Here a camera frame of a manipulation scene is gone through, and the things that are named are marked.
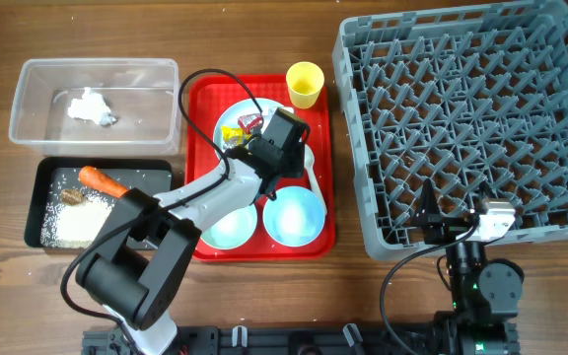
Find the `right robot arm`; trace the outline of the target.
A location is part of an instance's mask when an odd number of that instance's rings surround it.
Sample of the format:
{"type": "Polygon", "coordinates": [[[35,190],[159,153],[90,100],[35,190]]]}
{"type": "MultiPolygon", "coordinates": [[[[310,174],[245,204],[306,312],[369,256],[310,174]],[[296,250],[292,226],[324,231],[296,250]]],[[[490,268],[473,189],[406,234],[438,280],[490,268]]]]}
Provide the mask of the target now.
{"type": "Polygon", "coordinates": [[[515,355],[521,352],[517,327],[525,274],[504,258],[488,259],[486,247],[502,239],[512,227],[516,210],[496,198],[486,183],[480,186],[479,206],[466,217],[446,217],[434,186],[422,186],[412,225],[425,241],[444,250],[453,300],[450,312],[434,315],[429,354],[515,355]]]}

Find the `white rice pile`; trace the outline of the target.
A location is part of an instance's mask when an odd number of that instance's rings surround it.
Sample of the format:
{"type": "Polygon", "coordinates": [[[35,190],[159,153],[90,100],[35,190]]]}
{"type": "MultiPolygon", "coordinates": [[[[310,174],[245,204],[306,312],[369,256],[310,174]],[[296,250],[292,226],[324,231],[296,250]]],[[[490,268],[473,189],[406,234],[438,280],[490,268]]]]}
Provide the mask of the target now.
{"type": "Polygon", "coordinates": [[[91,244],[115,203],[115,199],[81,184],[80,168],[57,168],[51,176],[40,227],[39,242],[45,248],[83,249],[91,244]],[[75,188],[86,197],[80,205],[63,204],[63,189],[75,188]]]}

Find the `white tissue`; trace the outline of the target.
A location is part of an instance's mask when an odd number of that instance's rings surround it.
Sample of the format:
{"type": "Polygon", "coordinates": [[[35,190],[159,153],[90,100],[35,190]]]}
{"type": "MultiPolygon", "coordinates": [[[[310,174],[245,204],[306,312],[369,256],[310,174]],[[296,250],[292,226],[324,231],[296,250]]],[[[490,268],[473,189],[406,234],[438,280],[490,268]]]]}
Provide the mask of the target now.
{"type": "Polygon", "coordinates": [[[85,87],[80,99],[73,99],[67,109],[69,117],[92,121],[99,126],[109,126],[117,122],[102,94],[85,87]]]}

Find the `green bowl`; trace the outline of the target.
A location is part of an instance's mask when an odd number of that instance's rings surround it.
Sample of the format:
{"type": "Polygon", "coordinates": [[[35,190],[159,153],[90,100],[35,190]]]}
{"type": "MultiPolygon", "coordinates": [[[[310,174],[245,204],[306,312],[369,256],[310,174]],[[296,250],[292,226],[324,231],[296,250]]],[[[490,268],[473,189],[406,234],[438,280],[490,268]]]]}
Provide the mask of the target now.
{"type": "Polygon", "coordinates": [[[237,249],[253,235],[257,226],[257,211],[253,205],[226,215],[201,235],[201,240],[214,249],[237,249]]]}

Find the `brown food lump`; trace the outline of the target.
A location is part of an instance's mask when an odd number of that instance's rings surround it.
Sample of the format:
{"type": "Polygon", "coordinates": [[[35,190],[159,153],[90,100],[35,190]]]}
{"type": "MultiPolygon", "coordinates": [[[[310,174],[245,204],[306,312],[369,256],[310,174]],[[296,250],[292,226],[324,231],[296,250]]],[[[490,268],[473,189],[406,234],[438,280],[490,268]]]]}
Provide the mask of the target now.
{"type": "Polygon", "coordinates": [[[78,189],[66,188],[60,193],[60,199],[63,204],[76,206],[86,201],[85,195],[78,189]]]}

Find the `orange carrot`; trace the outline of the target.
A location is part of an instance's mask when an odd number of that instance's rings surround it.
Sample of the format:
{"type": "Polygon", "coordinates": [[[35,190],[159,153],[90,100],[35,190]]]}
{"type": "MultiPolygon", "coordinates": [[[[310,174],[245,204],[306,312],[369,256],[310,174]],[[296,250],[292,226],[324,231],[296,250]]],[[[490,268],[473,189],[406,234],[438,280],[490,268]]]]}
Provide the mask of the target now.
{"type": "Polygon", "coordinates": [[[81,169],[79,172],[79,180],[82,185],[114,198],[120,198],[128,191],[127,187],[91,166],[85,166],[81,169]]]}

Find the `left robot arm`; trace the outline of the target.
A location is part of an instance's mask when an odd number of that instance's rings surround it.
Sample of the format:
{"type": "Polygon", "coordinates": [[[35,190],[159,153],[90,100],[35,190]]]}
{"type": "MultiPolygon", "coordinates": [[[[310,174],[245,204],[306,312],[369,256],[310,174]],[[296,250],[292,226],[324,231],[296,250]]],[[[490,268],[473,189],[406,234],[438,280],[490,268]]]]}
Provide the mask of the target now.
{"type": "Polygon", "coordinates": [[[230,213],[275,195],[281,178],[304,167],[300,138],[265,134],[220,156],[191,183],[154,196],[124,192],[92,244],[67,269],[106,308],[136,354],[164,354],[178,336],[168,307],[201,235],[230,213]]]}

